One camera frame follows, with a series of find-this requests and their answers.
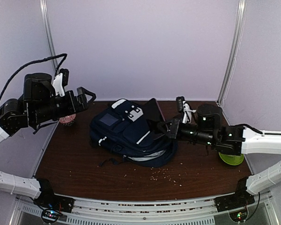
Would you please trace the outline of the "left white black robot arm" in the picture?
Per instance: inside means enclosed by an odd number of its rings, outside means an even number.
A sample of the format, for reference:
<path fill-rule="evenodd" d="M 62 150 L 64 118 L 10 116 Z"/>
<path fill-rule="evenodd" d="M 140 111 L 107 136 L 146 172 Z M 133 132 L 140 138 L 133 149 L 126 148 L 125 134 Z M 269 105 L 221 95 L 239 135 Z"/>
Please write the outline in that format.
<path fill-rule="evenodd" d="M 87 110 L 96 94 L 78 87 L 76 96 L 73 91 L 64 90 L 67 83 L 67 69 L 55 77 L 47 73 L 27 74 L 23 94 L 18 99 L 7 100 L 0 107 L 0 143 L 23 128 L 31 127 L 37 133 L 60 118 Z M 0 171 L 0 191 L 36 199 L 47 208 L 58 204 L 58 198 L 46 179 L 29 179 Z"/>

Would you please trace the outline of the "black smartphone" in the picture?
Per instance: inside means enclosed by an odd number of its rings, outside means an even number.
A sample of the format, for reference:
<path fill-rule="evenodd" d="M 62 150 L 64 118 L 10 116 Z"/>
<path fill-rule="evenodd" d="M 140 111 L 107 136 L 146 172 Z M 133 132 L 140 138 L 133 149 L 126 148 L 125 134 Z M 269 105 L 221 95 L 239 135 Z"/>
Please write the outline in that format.
<path fill-rule="evenodd" d="M 161 138 L 163 133 L 158 129 L 157 125 L 160 122 L 165 122 L 165 118 L 157 100 L 155 98 L 150 99 L 143 105 L 142 109 L 150 131 L 153 133 L 153 139 L 157 140 Z"/>

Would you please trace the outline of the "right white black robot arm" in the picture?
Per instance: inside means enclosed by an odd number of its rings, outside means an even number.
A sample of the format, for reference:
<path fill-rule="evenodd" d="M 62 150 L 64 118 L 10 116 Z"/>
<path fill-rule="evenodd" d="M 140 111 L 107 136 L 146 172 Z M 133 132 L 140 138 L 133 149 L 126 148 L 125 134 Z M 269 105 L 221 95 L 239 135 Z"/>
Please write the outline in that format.
<path fill-rule="evenodd" d="M 196 110 L 185 101 L 178 103 L 179 118 L 159 121 L 158 131 L 168 138 L 202 144 L 229 156 L 263 153 L 281 155 L 281 131 L 258 130 L 248 124 L 222 125 L 222 109 L 202 104 Z M 255 202 L 254 196 L 281 182 L 281 160 L 273 166 L 237 182 L 233 194 L 215 198 L 218 211 L 244 207 Z"/>

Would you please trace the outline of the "navy blue student backpack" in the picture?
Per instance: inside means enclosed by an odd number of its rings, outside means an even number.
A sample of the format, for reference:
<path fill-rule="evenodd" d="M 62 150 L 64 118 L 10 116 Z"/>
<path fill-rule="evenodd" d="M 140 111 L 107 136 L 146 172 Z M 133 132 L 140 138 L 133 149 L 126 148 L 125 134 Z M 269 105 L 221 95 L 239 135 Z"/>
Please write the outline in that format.
<path fill-rule="evenodd" d="M 153 139 L 143 105 L 122 98 L 96 115 L 89 125 L 92 145 L 121 156 L 124 162 L 144 167 L 161 167 L 170 162 L 178 143 L 166 135 Z"/>

